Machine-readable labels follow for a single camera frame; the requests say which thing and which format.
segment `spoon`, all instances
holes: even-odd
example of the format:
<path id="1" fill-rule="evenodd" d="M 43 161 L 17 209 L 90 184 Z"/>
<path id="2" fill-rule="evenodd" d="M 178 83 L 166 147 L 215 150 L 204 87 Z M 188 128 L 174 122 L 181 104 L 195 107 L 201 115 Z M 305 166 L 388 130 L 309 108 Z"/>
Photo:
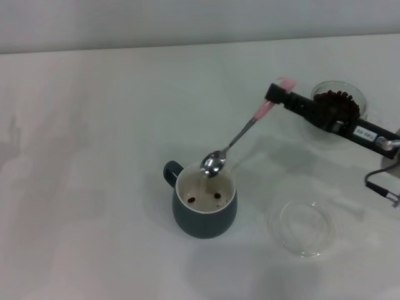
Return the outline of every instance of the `spoon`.
<path id="1" fill-rule="evenodd" d="M 288 80 L 286 78 L 278 78 L 278 80 L 282 79 L 283 81 L 279 85 L 281 88 L 284 88 L 288 92 L 291 91 L 296 82 L 294 80 Z M 243 129 L 235 136 L 235 138 L 225 147 L 223 150 L 214 151 L 206 156 L 200 164 L 200 171 L 207 178 L 213 178 L 217 176 L 226 163 L 226 153 L 229 149 L 232 148 L 233 145 L 236 144 L 238 140 L 250 129 L 252 126 L 259 120 L 261 120 L 274 106 L 273 102 L 266 100 L 266 102 L 256 111 L 254 116 L 250 119 L 249 122 L 243 127 Z"/>

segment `glass bowl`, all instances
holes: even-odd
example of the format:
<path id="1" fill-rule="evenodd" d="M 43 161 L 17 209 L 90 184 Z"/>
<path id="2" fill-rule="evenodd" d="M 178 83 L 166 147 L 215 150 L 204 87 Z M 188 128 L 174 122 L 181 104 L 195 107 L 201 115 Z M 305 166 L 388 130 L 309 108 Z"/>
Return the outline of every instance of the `glass bowl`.
<path id="1" fill-rule="evenodd" d="M 317 94 L 326 93 L 329 90 L 336 93 L 342 91 L 352 95 L 354 102 L 360 107 L 360 119 L 367 119 L 368 104 L 364 94 L 355 86 L 345 83 L 343 81 L 324 81 L 318 84 L 311 92 L 311 99 Z"/>
<path id="2" fill-rule="evenodd" d="M 312 258 L 333 243 L 335 226 L 322 203 L 288 201 L 275 206 L 268 216 L 268 229 L 290 253 Z"/>

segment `white wall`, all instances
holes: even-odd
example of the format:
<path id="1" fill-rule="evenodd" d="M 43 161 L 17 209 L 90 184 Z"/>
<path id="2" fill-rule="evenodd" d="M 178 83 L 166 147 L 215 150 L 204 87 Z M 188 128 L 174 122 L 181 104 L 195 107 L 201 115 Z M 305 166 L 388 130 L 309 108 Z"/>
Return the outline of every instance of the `white wall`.
<path id="1" fill-rule="evenodd" d="M 0 0 L 0 53 L 400 33 L 397 0 Z"/>

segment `white label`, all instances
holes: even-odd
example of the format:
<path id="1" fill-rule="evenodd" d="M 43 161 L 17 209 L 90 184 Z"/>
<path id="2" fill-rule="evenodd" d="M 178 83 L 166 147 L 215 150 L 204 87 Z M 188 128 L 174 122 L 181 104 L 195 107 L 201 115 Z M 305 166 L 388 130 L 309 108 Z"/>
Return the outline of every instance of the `white label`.
<path id="1" fill-rule="evenodd" d="M 356 129 L 354 130 L 353 134 L 355 136 L 359 136 L 360 138 L 366 139 L 367 141 L 373 142 L 376 139 L 376 136 L 378 135 L 377 133 L 365 129 L 361 126 L 357 126 Z"/>

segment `mug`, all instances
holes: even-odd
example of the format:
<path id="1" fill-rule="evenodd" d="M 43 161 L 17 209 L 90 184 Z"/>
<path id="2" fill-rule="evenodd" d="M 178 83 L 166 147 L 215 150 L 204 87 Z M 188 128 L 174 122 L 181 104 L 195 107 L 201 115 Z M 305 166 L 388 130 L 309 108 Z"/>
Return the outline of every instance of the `mug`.
<path id="1" fill-rule="evenodd" d="M 183 168 L 169 161 L 163 175 L 174 188 L 172 212 L 185 233 L 209 239 L 228 230 L 236 217 L 238 195 L 235 180 L 226 168 L 208 179 L 201 174 L 200 164 Z"/>

